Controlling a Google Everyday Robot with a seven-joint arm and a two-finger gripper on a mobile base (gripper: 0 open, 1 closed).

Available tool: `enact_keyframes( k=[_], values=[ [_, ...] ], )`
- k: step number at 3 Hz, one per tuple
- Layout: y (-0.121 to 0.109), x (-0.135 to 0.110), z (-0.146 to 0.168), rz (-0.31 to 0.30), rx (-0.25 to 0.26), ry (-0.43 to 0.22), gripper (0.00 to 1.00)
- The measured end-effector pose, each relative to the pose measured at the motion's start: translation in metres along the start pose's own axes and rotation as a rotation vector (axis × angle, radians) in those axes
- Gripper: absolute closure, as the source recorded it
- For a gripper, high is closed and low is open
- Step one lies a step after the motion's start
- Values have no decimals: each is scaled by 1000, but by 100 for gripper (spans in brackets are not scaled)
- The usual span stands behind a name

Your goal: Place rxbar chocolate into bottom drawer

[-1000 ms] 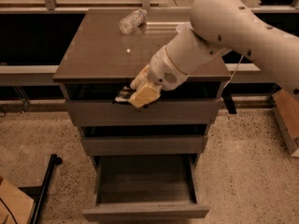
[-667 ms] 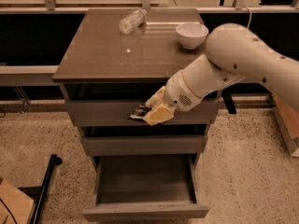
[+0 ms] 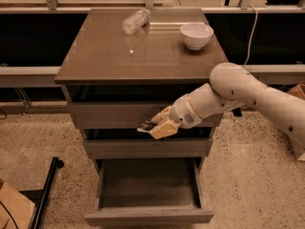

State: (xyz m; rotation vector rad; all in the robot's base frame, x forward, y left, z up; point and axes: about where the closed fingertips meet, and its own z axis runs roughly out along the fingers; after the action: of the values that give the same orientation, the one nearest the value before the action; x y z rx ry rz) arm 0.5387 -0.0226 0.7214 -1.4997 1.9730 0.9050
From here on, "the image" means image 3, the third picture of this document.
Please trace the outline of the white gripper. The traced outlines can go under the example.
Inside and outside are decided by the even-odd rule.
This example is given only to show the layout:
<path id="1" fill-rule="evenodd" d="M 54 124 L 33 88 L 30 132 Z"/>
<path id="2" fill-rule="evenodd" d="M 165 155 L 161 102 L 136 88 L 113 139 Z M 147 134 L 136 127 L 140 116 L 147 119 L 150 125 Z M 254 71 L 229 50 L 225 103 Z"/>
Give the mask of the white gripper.
<path id="1" fill-rule="evenodd" d="M 193 109 L 191 99 L 184 94 L 172 104 L 156 114 L 151 122 L 157 124 L 149 134 L 154 139 L 175 135 L 179 126 L 182 129 L 191 129 L 202 122 L 202 118 Z"/>

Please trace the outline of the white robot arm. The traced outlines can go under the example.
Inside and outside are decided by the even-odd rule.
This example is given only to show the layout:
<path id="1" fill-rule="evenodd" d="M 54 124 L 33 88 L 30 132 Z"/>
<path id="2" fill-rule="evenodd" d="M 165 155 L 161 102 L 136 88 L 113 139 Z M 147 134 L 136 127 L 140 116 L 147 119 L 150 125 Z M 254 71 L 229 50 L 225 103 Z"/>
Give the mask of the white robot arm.
<path id="1" fill-rule="evenodd" d="M 210 81 L 152 118 L 150 135 L 159 139 L 190 129 L 210 115 L 240 106 L 254 108 L 300 145 L 305 145 L 305 100 L 283 93 L 257 80 L 243 67 L 221 63 L 212 69 Z"/>

